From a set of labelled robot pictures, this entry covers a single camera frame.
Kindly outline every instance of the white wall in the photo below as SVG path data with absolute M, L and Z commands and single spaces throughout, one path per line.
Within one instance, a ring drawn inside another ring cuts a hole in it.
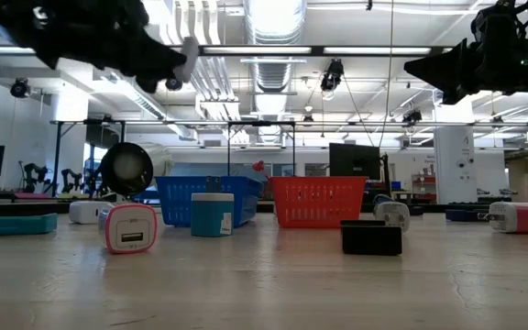
M 202 139 L 215 139 L 218 136 Z M 196 142 L 180 142 L 174 135 L 167 134 L 127 134 L 128 142 L 155 142 L 166 146 L 196 146 Z M 389 163 L 395 164 L 394 178 L 402 182 L 402 188 L 412 189 L 412 174 L 418 174 L 423 168 L 435 164 L 435 152 L 431 150 L 382 150 L 389 155 Z M 227 163 L 227 151 L 221 149 L 172 149 L 175 161 L 190 163 Z M 231 153 L 232 163 L 250 163 L 264 160 L 267 163 L 292 163 L 292 150 L 254 152 L 234 151 Z M 304 175 L 305 163 L 328 163 L 329 152 L 326 149 L 298 149 L 296 150 L 297 175 Z M 489 191 L 491 195 L 498 195 L 499 189 L 507 188 L 504 173 L 504 154 L 502 151 L 477 150 L 475 156 L 477 168 L 478 188 Z
M 47 164 L 48 155 L 54 152 L 49 148 L 49 141 L 55 138 L 49 132 L 51 116 L 49 106 L 40 107 L 34 99 L 16 99 L 0 85 L 0 146 L 5 146 L 1 188 L 18 188 L 22 174 L 19 160 Z

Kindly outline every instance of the ceiling duct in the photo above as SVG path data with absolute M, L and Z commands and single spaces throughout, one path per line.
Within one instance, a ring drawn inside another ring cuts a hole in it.
M 244 0 L 247 42 L 254 45 L 297 45 L 301 42 L 307 9 L 306 0 Z M 294 64 L 252 64 L 255 92 L 254 102 L 260 113 L 278 117 L 286 107 L 286 92 Z M 262 134 L 265 142 L 278 137 Z

